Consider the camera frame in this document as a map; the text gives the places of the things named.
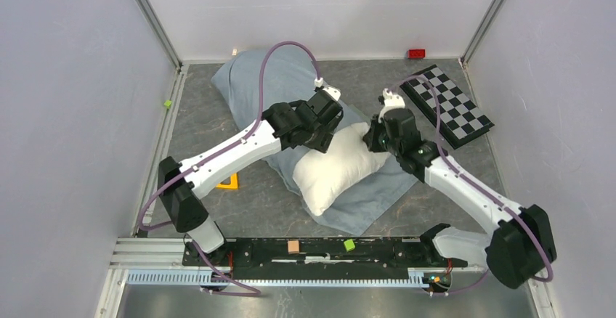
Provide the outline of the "white pillow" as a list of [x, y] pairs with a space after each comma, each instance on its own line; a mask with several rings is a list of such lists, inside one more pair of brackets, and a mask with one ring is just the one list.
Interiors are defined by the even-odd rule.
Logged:
[[309, 212], [321, 216], [344, 191], [384, 166], [390, 154], [371, 152], [362, 138], [366, 122], [353, 123], [337, 131], [328, 151], [307, 152], [295, 165], [293, 181]]

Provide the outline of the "blue grey pillowcase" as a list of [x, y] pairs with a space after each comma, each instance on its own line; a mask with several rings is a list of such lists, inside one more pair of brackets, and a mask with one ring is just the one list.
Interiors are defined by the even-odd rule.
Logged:
[[[314, 78], [307, 54], [283, 46], [270, 57], [262, 50], [239, 54], [211, 81], [243, 128], [253, 123], [259, 108], [310, 98]], [[351, 107], [344, 106], [343, 111], [336, 132], [353, 123], [368, 124]], [[315, 222], [332, 235], [360, 236], [416, 183], [390, 155], [382, 168], [344, 191], [321, 216], [314, 216], [292, 178], [295, 165], [309, 151], [299, 146], [265, 158], [262, 168], [248, 174], [248, 186], [220, 200], [222, 211], [237, 208], [251, 235], [306, 235], [308, 223]]]

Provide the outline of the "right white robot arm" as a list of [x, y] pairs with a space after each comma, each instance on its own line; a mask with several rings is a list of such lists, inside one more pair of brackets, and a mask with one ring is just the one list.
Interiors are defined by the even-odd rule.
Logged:
[[486, 268], [517, 289], [528, 280], [551, 282], [557, 258], [548, 214], [499, 195], [463, 169], [439, 143], [425, 140], [407, 108], [374, 115], [363, 139], [371, 152], [392, 154], [401, 169], [447, 196], [484, 230], [439, 224], [420, 236], [421, 260], [430, 266], [454, 258]]

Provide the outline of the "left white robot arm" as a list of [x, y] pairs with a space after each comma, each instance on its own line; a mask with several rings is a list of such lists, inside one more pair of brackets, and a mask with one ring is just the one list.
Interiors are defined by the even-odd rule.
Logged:
[[304, 146], [325, 153], [344, 116], [340, 96], [338, 89], [325, 86], [308, 100], [275, 103], [214, 148], [180, 162], [172, 157], [160, 162], [156, 196], [175, 230], [188, 235], [210, 265], [227, 259], [228, 246], [201, 200], [246, 166], [281, 151]]

